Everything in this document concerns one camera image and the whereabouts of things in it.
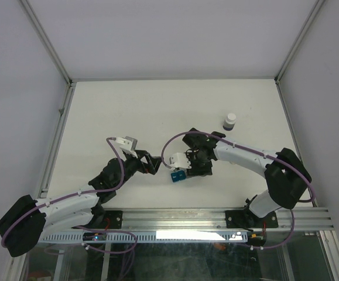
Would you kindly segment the aluminium mounting rail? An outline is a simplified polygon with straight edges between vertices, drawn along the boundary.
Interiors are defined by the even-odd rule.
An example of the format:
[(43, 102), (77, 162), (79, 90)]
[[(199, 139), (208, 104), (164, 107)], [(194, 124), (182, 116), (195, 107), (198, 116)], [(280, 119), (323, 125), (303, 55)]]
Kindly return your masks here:
[[(55, 233), (65, 231), (77, 225), (88, 224), (93, 218), (103, 214), (106, 210), (92, 210), (61, 213), (54, 209), (52, 214), (40, 213), (30, 215), (30, 221), (39, 218), (44, 220), (40, 233)], [(126, 231), (156, 231), (156, 230), (228, 230), (223, 208), (170, 208), (170, 209), (123, 209), (121, 230)], [(329, 231), (334, 228), (329, 211), (320, 207), (299, 207), (294, 210), (280, 209), (275, 211), (278, 219), (278, 228), (263, 228), (267, 231)], [(261, 231), (262, 228), (249, 229)]]

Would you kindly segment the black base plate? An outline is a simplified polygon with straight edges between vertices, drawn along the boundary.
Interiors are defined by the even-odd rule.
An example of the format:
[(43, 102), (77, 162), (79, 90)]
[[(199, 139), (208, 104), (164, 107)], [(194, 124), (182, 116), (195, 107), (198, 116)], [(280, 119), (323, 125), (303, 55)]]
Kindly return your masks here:
[(88, 224), (81, 225), (88, 229), (121, 229), (123, 222), (122, 210), (106, 210)]
[(278, 219), (274, 211), (270, 212), (263, 218), (259, 218), (250, 211), (244, 210), (226, 210), (225, 222), (229, 229), (255, 229), (255, 228), (278, 228)]

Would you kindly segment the teal pill box MON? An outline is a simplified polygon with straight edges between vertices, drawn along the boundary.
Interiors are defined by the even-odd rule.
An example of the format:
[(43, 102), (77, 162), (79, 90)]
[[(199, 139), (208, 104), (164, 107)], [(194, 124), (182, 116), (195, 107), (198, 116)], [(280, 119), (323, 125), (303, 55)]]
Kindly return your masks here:
[(170, 174), (172, 182), (178, 182), (180, 180), (178, 172), (173, 172)]

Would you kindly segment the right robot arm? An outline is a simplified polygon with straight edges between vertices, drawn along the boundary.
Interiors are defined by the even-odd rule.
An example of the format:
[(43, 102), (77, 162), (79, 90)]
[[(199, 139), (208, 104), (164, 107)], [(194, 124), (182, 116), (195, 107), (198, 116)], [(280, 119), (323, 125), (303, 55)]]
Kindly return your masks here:
[(212, 162), (236, 164), (262, 176), (267, 189), (246, 200), (242, 210), (231, 216), (233, 226), (243, 229), (258, 228), (274, 211), (293, 209), (300, 201), (312, 178), (294, 151), (283, 148), (279, 152), (241, 145), (223, 133), (200, 133), (190, 129), (182, 141), (189, 147), (190, 161), (187, 176), (210, 176)]

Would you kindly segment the teal pill box FRI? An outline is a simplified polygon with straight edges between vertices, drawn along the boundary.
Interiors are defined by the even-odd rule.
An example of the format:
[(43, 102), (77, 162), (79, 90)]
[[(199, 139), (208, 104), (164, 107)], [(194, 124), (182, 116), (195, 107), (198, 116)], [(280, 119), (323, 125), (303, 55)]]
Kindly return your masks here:
[(177, 172), (178, 181), (182, 181), (186, 179), (186, 172), (184, 170), (180, 170)]

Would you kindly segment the white pill bottle blue label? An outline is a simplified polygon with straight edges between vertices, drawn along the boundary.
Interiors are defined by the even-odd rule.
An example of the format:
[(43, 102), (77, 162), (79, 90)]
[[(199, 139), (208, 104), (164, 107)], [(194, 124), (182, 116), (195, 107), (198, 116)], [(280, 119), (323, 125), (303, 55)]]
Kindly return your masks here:
[(226, 130), (226, 131), (231, 131), (233, 130), (235, 124), (236, 124), (236, 121), (237, 121), (237, 116), (233, 113), (229, 113), (225, 119), (224, 119), (224, 123), (223, 123), (223, 128)]

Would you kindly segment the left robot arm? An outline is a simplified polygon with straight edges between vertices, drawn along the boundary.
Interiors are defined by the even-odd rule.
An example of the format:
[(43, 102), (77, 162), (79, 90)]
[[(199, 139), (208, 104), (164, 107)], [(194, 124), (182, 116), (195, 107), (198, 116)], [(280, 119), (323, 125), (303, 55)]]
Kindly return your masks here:
[(37, 243), (56, 232), (82, 226), (97, 228), (104, 222), (102, 204), (116, 196), (117, 190), (135, 173), (156, 174), (162, 162), (145, 150), (126, 159), (111, 159), (99, 175), (78, 191), (57, 198), (17, 199), (0, 219), (2, 246), (12, 257), (28, 253)]

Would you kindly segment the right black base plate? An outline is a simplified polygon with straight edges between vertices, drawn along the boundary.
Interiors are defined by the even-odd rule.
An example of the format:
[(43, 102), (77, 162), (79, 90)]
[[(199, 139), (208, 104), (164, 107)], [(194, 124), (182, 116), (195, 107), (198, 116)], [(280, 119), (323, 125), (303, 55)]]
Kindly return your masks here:
[(255, 229), (255, 228), (278, 228), (278, 219), (274, 211), (270, 212), (263, 218), (259, 218), (250, 211), (244, 210), (226, 210), (225, 222), (229, 229)]

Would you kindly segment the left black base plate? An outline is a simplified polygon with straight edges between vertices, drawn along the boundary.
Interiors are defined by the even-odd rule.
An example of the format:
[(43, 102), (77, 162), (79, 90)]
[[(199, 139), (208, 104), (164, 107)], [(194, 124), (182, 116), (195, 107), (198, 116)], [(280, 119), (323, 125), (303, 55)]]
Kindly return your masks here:
[(88, 229), (121, 229), (123, 222), (122, 210), (106, 210), (88, 224), (81, 225)]

